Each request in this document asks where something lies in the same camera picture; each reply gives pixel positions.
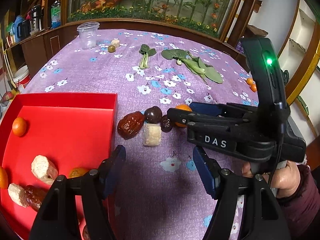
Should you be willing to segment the person right hand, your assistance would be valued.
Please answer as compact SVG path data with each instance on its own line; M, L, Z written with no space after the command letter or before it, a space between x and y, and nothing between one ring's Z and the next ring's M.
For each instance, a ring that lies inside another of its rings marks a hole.
M287 161L284 168L274 172L271 187L278 189L277 198L291 197L300 184L300 172L295 162Z

